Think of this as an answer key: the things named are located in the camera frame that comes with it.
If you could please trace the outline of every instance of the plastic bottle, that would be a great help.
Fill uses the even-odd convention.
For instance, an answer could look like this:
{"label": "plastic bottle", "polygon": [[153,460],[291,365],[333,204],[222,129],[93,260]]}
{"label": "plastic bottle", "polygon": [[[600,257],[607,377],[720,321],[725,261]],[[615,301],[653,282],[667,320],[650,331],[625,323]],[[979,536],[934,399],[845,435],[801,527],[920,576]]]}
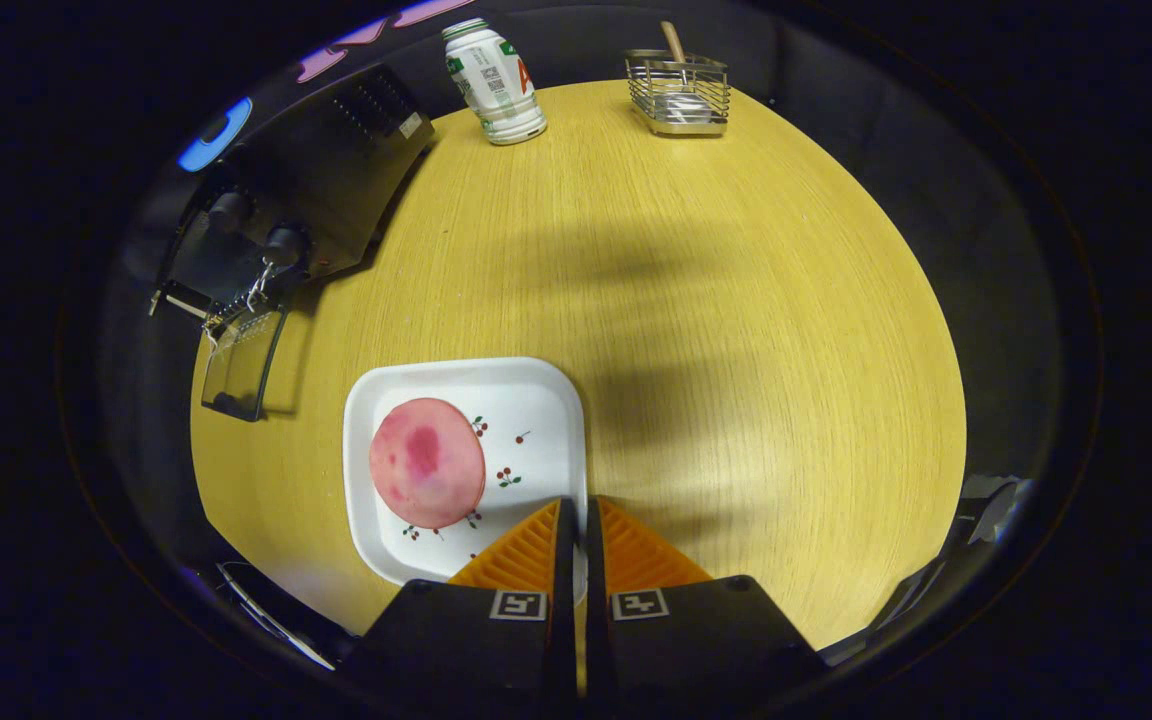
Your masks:
{"label": "plastic bottle", "polygon": [[544,132],[548,120],[516,50],[484,18],[444,30],[447,70],[494,145],[513,145]]}

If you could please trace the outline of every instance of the wood grain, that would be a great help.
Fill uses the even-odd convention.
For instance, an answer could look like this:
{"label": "wood grain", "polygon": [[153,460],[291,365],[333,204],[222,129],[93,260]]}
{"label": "wood grain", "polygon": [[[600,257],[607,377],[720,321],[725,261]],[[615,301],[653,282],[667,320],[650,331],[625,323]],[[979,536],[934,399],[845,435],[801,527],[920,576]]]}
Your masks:
{"label": "wood grain", "polygon": [[626,83],[539,92],[494,147],[468,111],[370,270],[305,290],[248,424],[202,409],[207,518],[312,609],[365,632],[397,592],[353,547],[342,415],[381,365],[526,355],[573,379],[590,492],[714,577],[753,575],[813,646],[932,559],[967,445],[963,387],[909,247],[829,156],[735,92],[719,138],[650,135]]}

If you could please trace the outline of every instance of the metal basket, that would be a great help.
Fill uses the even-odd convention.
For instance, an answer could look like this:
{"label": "metal basket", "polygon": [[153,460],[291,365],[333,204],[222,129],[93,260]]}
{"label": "metal basket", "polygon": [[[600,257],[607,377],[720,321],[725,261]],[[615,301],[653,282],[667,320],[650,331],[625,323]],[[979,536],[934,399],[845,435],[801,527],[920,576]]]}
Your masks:
{"label": "metal basket", "polygon": [[732,86],[727,65],[700,55],[676,63],[666,50],[628,50],[630,97],[652,132],[722,135]]}

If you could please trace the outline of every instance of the pink food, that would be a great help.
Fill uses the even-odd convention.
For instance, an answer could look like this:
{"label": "pink food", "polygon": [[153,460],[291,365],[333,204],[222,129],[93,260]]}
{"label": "pink food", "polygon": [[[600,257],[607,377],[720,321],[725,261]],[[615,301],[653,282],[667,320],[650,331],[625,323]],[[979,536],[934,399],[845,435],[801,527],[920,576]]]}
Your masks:
{"label": "pink food", "polygon": [[457,523],[483,498],[483,446],[470,420],[442,400],[394,407],[371,438],[370,462],[381,500],[417,528]]}

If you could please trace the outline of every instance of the square plate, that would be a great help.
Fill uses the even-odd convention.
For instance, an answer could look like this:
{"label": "square plate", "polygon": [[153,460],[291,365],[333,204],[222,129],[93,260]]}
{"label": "square plate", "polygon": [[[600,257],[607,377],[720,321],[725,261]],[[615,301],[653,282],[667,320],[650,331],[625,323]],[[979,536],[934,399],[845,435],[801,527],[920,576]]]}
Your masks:
{"label": "square plate", "polygon": [[[438,533],[400,520],[371,482],[372,435],[389,410],[417,397],[438,397],[465,415],[480,432],[488,473],[476,511]],[[585,414],[571,381],[544,359],[449,359],[370,370],[346,400],[343,447],[353,546],[392,583],[445,582],[471,555],[559,497],[575,502],[579,538],[585,537]],[[584,552],[577,548],[576,602],[585,597],[585,573]]]}

